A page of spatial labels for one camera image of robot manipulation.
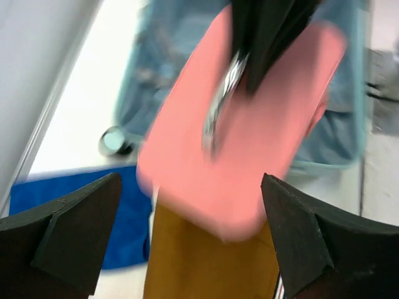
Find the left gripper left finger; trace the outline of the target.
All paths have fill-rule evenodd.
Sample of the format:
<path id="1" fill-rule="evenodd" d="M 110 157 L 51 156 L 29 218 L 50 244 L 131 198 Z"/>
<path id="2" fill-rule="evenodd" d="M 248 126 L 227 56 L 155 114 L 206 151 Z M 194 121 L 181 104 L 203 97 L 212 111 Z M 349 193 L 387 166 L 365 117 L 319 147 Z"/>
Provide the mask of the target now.
<path id="1" fill-rule="evenodd" d="M 66 196 L 1 219 L 1 298 L 88 298 L 95 293 L 110 237 L 96 242 L 78 224 L 79 204 L 106 186 L 120 199 L 121 179 L 108 174 Z"/>

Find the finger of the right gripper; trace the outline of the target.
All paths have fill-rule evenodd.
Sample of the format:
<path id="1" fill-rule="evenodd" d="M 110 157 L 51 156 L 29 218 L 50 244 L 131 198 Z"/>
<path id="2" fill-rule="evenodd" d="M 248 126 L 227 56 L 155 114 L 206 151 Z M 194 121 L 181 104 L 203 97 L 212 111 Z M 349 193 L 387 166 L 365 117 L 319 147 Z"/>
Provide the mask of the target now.
<path id="1" fill-rule="evenodd" d="M 247 58 L 246 91 L 252 95 L 276 60 L 302 33 L 319 1 L 235 0 L 231 2 L 231 54 Z"/>

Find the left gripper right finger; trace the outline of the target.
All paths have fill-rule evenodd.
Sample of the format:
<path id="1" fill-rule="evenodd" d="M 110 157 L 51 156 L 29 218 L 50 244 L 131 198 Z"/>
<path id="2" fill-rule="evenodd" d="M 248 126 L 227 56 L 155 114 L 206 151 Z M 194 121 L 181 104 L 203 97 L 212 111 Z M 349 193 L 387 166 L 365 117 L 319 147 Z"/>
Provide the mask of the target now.
<path id="1" fill-rule="evenodd" d="M 283 298 L 398 298 L 398 227 L 316 199 L 275 176 L 261 184 Z"/>

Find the royal blue shirt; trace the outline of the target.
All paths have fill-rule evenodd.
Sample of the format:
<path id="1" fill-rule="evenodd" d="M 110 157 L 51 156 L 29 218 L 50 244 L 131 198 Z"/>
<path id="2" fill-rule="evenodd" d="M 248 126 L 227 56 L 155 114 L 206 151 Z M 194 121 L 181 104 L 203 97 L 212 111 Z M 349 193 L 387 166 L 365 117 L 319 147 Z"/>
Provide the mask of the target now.
<path id="1" fill-rule="evenodd" d="M 81 202 L 78 213 L 84 232 L 93 233 L 96 242 L 105 230 L 110 231 L 102 269 L 113 270 L 148 262 L 150 254 L 149 217 L 151 198 L 141 192 L 136 179 L 136 166 L 53 174 L 14 183 L 10 191 L 11 215 L 66 196 L 110 173 L 121 179 L 120 199 L 112 188 L 101 186 Z"/>

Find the light blue suitcase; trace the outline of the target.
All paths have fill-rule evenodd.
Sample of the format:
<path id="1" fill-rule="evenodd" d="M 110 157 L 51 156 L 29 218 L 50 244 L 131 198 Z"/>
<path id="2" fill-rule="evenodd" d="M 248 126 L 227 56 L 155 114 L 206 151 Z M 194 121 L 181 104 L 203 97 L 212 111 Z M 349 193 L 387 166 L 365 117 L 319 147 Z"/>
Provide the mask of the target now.
<path id="1" fill-rule="evenodd" d="M 115 124 L 100 138 L 106 156 L 138 147 L 183 66 L 226 1 L 148 1 L 115 106 Z M 336 25 L 347 50 L 329 84 L 329 103 L 302 142 L 293 173 L 341 170 L 365 149 L 362 1 L 322 1 L 312 21 Z"/>

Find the pink case with handle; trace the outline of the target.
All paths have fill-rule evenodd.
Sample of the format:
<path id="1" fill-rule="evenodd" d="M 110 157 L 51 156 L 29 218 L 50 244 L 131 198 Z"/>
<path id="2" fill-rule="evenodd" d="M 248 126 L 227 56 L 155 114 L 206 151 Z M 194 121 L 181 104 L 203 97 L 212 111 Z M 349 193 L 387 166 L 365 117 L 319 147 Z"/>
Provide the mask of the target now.
<path id="1" fill-rule="evenodd" d="M 327 106 L 329 82 L 346 39 L 328 21 L 310 23 L 253 96 L 240 85 L 216 123 L 216 146 L 203 146 L 214 91 L 229 64 L 231 8 L 212 21 L 189 57 L 142 144 L 137 181 L 158 187 L 171 210 L 223 240 L 255 234 L 265 212 L 264 174 L 283 178 Z"/>

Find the brown shorts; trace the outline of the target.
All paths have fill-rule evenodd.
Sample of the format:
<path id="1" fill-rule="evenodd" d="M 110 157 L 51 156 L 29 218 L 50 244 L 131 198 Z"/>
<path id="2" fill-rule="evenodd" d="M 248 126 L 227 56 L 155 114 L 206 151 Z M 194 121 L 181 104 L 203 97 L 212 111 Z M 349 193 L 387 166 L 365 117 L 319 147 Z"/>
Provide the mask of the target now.
<path id="1" fill-rule="evenodd" d="M 223 242 L 156 204 L 145 299 L 273 298 L 278 276 L 268 223 L 248 240 Z"/>

